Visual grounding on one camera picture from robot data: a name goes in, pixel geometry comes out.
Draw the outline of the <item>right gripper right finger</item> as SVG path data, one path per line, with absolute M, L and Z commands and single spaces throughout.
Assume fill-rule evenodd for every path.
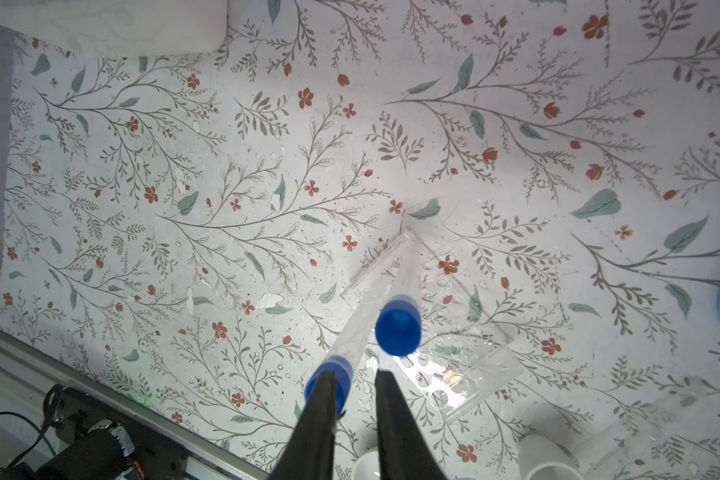
M 375 390 L 380 477 L 445 480 L 393 373 L 378 370 Z

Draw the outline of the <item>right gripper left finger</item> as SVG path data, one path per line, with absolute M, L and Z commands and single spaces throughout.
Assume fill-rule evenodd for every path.
M 331 480 L 338 420 L 336 374 L 322 372 L 269 479 Z

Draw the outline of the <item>blue-capped test tube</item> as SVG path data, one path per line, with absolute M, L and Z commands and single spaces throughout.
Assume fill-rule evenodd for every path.
M 422 338 L 421 244 L 414 234 L 403 233 L 392 253 L 400 262 L 379 313 L 375 335 L 384 352 L 405 357 L 419 347 Z
M 338 415 L 343 415 L 355 373 L 361 368 L 361 359 L 383 302 L 390 292 L 393 270 L 399 267 L 399 258 L 403 248 L 409 246 L 409 242 L 409 234 L 398 236 L 374 260 L 356 273 L 342 291 L 340 297 L 351 309 L 351 315 L 307 382 L 306 400 L 316 391 L 320 375 L 333 372 L 336 377 Z

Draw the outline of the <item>clear test tube rack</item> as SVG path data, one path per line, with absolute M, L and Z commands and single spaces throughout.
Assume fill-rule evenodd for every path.
M 421 244 L 419 347 L 405 357 L 391 356 L 399 376 L 453 422 L 515 380 L 523 368 L 510 348 L 513 337 L 489 318 L 488 295 L 469 273 L 456 236 L 446 228 L 454 205 L 439 198 L 404 212 L 399 234 L 412 233 Z

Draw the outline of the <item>white plastic bin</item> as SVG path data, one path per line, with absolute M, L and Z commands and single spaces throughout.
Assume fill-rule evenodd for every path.
M 0 25 L 89 57 L 206 53 L 227 30 L 225 0 L 0 1 Z

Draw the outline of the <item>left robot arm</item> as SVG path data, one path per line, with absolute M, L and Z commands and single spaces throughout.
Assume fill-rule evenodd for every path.
M 127 401 L 109 405 L 59 384 L 40 416 L 0 411 L 0 479 L 182 479 L 189 459 L 180 443 Z

